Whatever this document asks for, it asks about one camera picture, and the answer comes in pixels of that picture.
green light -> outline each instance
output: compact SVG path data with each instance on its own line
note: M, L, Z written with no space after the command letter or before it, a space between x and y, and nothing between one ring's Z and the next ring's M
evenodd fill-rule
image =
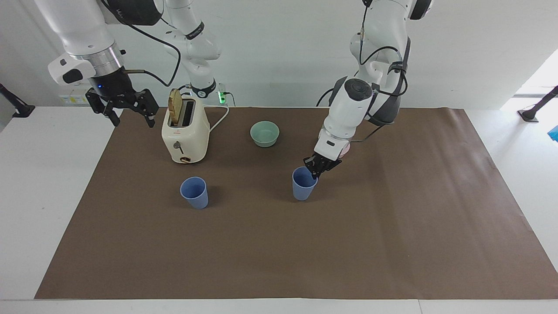
M219 92L219 102L220 103L225 103L227 102L227 97L225 95L223 95L222 92Z

plastic cup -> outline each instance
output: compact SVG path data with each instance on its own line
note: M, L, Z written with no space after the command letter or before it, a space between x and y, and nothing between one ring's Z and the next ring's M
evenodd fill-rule
M271 121L260 121L252 126L250 136L259 147L271 147L279 137L279 127Z
M292 195L299 201L308 199L318 179L312 178L312 173L306 167L296 168L292 172Z
M549 132L549 136L551 139L558 142L558 126L556 126L552 131Z
M180 195L197 210L204 209L209 203L208 186L200 177L191 177L182 182Z

pink object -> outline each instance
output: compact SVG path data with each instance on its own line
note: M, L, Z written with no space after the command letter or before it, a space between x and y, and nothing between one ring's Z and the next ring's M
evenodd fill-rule
M341 154L339 155L339 158L343 158L343 156L345 156L345 154L349 152L349 149L350 149L350 143L347 145L347 147L345 147L345 148L341 151Z

bread slice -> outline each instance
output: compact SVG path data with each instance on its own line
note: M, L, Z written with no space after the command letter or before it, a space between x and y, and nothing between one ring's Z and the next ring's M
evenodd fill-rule
M178 119L180 117L180 110L182 109L182 95L178 89L171 90L169 95L169 113L171 116L171 121L174 125L178 124Z

green bowl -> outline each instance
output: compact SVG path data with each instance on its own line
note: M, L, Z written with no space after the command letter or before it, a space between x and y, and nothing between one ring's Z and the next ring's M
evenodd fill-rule
M271 147L279 137L279 127L270 121L260 121L252 126L250 136L259 147Z

